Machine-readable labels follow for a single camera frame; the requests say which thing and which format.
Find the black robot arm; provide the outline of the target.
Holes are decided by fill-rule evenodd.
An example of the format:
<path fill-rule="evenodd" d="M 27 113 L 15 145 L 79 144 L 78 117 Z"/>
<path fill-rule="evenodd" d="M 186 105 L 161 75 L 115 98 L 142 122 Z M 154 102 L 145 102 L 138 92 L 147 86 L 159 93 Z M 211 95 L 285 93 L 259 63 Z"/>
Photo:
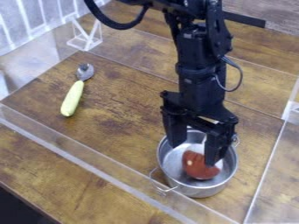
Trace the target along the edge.
<path fill-rule="evenodd" d="M 233 35 L 225 22 L 222 0 L 119 0 L 162 11 L 171 28 L 178 52 L 175 71 L 179 90 L 163 91 L 162 114 L 173 147 L 187 139 L 190 127 L 207 135 L 206 165 L 225 158 L 233 144 L 238 117 L 223 105 L 226 93 L 227 52 Z"/>

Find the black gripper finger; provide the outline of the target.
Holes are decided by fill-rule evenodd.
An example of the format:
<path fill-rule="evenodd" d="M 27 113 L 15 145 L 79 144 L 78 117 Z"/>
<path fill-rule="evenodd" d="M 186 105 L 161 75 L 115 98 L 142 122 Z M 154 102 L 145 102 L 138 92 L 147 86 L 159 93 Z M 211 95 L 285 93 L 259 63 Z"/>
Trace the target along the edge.
<path fill-rule="evenodd" d="M 234 140 L 234 128 L 219 126 L 205 130 L 205 163 L 213 167 L 226 156 Z"/>
<path fill-rule="evenodd" d="M 163 127 L 170 145 L 175 148 L 187 139 L 187 124 L 185 115 L 173 113 L 167 110 L 162 111 Z"/>

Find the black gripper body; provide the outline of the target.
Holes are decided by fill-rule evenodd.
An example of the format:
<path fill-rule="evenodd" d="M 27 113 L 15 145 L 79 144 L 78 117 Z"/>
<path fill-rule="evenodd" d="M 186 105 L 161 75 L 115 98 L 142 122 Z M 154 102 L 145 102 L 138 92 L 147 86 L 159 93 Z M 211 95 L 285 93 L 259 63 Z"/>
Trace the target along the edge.
<path fill-rule="evenodd" d="M 234 135 L 237 134 L 235 125 L 239 123 L 239 119 L 222 102 L 185 104 L 182 95 L 171 91 L 163 91 L 161 96 L 163 98 L 162 111 L 183 114 L 187 127 L 191 126 L 205 132 L 206 129 L 214 127 L 231 126 Z"/>

